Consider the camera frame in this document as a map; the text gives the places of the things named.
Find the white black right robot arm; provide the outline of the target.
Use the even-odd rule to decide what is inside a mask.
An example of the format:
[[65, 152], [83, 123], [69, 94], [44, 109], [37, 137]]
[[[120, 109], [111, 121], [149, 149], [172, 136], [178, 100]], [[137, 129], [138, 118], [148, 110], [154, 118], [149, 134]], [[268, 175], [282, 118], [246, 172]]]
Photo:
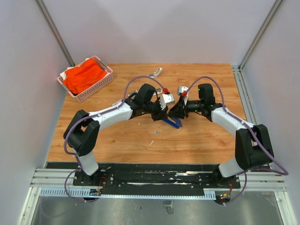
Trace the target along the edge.
[[211, 84], [198, 85], [198, 100], [188, 99], [186, 86], [179, 86], [177, 94], [180, 98], [169, 111], [172, 117], [184, 119], [190, 113], [199, 113], [235, 138], [234, 157], [219, 164], [213, 171], [212, 181], [215, 186], [222, 188], [238, 173], [272, 162], [274, 153], [266, 126], [246, 122], [232, 114], [222, 103], [216, 103]]

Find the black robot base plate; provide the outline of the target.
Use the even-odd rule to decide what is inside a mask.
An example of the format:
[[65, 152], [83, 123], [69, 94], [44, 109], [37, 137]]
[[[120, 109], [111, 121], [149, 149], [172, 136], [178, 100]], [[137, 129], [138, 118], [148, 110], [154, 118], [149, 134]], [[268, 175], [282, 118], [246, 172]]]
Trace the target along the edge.
[[45, 184], [66, 188], [93, 188], [99, 194], [106, 189], [181, 190], [188, 188], [224, 191], [221, 198], [229, 199], [232, 191], [245, 190], [247, 179], [238, 173], [222, 187], [212, 180], [217, 165], [193, 164], [133, 164], [98, 163], [92, 176], [80, 171], [75, 163], [50, 162], [40, 178]]

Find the grey white stapler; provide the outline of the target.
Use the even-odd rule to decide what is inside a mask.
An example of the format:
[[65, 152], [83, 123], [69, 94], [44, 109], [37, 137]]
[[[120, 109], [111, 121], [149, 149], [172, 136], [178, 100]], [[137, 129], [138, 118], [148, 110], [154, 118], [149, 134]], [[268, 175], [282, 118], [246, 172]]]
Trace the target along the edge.
[[157, 92], [157, 94], [161, 94], [162, 93], [162, 89], [161, 88], [157, 88], [156, 92]]

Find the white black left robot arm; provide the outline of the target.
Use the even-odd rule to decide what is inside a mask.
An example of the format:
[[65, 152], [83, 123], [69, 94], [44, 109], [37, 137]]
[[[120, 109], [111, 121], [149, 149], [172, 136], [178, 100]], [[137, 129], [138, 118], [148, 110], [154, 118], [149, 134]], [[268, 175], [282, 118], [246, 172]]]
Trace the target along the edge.
[[173, 103], [170, 92], [164, 90], [158, 96], [156, 89], [145, 83], [118, 105], [97, 112], [79, 110], [64, 133], [64, 148], [73, 149], [80, 171], [84, 172], [84, 180], [94, 186], [100, 181], [99, 166], [93, 153], [98, 133], [113, 124], [145, 114], [150, 114], [154, 121], [165, 120], [168, 105]]

